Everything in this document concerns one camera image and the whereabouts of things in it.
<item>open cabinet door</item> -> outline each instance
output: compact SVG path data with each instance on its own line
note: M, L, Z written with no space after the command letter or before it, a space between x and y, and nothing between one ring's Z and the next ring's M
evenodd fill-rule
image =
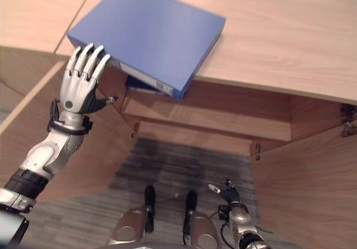
M66 62L58 61L0 124L1 186L18 169L30 148L46 138L50 104L59 98L65 65ZM99 90L96 95L104 97ZM136 135L112 105L90 114L90 119L94 122L93 129L66 168L49 182L39 200L105 189L134 146Z
M261 223L303 248L357 248L357 136L342 127L252 159Z

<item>wooden cabinet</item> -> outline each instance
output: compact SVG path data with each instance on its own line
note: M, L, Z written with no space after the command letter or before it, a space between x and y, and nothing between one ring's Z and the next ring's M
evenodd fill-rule
M341 127L252 159L262 225L303 248L357 243L357 136Z

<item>blue folder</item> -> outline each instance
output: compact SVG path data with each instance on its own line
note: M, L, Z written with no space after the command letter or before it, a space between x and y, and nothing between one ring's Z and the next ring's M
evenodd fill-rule
M125 82L126 87L129 90L138 91L148 94L158 94L165 95L162 91L157 90L156 88L147 85L146 83L128 75L127 81Z
M224 23L176 0L102 0L67 36L74 46L103 44L122 71L182 98Z

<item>wooden surface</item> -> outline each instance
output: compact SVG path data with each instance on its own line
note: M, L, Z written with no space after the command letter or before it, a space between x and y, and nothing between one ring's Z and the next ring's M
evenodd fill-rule
M128 91L122 112L242 135L291 140L285 94L194 81L182 100Z
M250 144L252 143L249 139L145 121L140 123L138 134L141 138L231 153L245 157L250 156L249 150Z
M293 96L291 105L291 139L313 136L342 124L340 103Z
M84 0L1 0L0 45L54 52Z
M45 139L49 106L58 98L63 71L55 65L0 125L0 184L26 158L31 147ZM104 97L97 92L97 97ZM89 194L104 189L136 137L114 107L91 114L93 129L65 170L48 184L39 200Z
M227 17L196 79L357 103L357 0L181 1Z
M357 136L341 127L252 160L262 225L303 248L355 248Z
M10 112L62 56L0 47L0 107Z

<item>robotic hand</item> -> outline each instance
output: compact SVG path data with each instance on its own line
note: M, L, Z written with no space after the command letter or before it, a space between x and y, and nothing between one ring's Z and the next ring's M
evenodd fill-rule
M235 243L239 249L270 249L258 234L257 229L252 222L246 205L240 203L240 197L237 189L232 185L231 180L226 180L226 189L221 190L217 186L209 184L208 187L224 200L228 205L218 206L219 219L225 223L221 227L221 237L223 241L232 248L223 237L223 228L229 225Z
M63 111L59 115L58 101L53 101L47 138L30 149L20 168L0 188L0 247L21 241L29 223L20 213L30 212L49 180L81 146L93 124L84 114L96 112L118 99L95 97L98 80L110 59L105 54L99 60L103 52L103 45L94 49L93 44L74 50L61 85Z

